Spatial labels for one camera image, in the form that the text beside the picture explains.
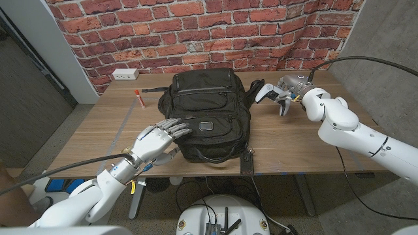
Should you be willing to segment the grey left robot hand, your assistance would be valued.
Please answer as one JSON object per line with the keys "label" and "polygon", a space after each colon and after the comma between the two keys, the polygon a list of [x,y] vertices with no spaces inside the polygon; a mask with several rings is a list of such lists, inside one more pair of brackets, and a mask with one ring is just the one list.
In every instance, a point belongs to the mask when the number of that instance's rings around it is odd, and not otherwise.
{"label": "grey left robot hand", "polygon": [[170,118],[146,127],[136,138],[131,148],[131,157],[136,165],[149,163],[162,154],[175,139],[192,132],[188,123],[179,118]]}

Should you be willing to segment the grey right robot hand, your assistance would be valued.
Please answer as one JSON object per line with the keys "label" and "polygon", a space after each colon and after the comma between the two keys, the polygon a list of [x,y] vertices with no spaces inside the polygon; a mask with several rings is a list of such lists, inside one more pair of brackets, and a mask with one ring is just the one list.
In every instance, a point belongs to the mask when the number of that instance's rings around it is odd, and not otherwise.
{"label": "grey right robot hand", "polygon": [[307,76],[288,74],[281,77],[278,81],[281,90],[274,102],[290,100],[300,102],[304,106],[303,98],[307,92],[315,89],[315,85],[308,81]]}

